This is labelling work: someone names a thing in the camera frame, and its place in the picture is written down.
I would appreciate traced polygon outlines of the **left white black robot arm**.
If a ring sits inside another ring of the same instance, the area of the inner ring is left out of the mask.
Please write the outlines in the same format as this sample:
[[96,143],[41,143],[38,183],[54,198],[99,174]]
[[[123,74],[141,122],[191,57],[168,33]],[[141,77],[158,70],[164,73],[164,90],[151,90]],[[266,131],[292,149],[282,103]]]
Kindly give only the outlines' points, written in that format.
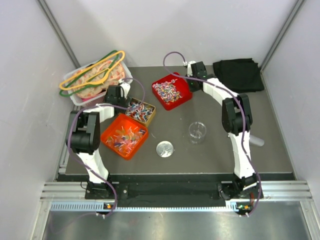
[[65,143],[70,155],[87,170],[86,199],[107,199],[113,194],[114,187],[107,182],[109,171],[99,152],[101,123],[127,110],[130,88],[125,82],[110,86],[103,103],[70,113]]

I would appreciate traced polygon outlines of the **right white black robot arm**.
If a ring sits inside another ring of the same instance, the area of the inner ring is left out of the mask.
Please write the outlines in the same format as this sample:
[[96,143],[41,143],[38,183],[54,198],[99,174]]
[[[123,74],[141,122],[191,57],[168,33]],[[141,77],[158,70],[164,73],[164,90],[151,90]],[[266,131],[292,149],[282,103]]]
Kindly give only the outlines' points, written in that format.
[[245,198],[259,184],[250,153],[250,130],[253,123],[249,97],[227,88],[218,78],[208,74],[204,63],[185,62],[186,81],[191,92],[203,91],[221,106],[221,122],[232,145],[234,156],[234,180],[231,185],[218,187],[220,197],[230,200]]

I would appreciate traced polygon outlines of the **red candy tray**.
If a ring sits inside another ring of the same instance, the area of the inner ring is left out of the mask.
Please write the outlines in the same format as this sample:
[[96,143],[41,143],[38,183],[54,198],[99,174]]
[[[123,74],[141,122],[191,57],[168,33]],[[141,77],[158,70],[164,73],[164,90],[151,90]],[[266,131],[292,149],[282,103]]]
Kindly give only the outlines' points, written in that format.
[[173,110],[193,97],[193,93],[189,90],[187,82],[178,72],[174,72],[153,82],[151,90],[167,111]]

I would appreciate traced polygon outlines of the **silver metal scoop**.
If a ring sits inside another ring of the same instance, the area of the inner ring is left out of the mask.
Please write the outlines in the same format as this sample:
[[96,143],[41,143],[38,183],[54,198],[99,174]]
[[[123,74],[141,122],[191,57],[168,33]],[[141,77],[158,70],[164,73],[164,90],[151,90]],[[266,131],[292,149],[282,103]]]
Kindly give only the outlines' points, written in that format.
[[257,147],[263,147],[265,144],[265,141],[263,139],[256,137],[254,135],[250,135],[249,142],[251,145],[257,146]]

